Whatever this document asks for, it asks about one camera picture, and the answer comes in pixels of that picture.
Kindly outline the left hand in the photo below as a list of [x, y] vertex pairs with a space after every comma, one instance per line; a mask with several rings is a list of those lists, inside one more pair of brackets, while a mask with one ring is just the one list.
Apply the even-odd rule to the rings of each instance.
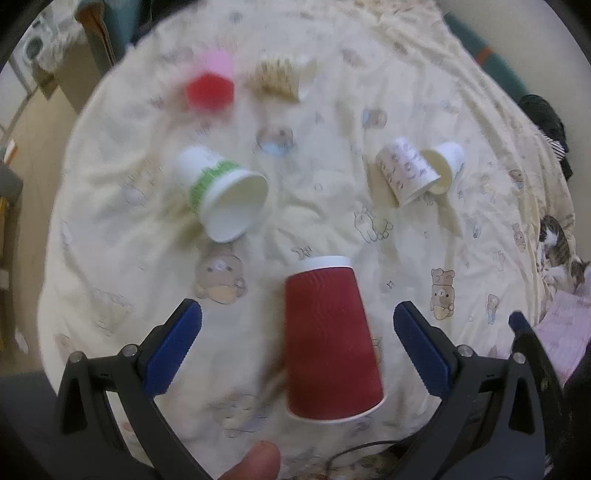
[[280, 449], [269, 441], [260, 441], [219, 480], [276, 480], [280, 462]]

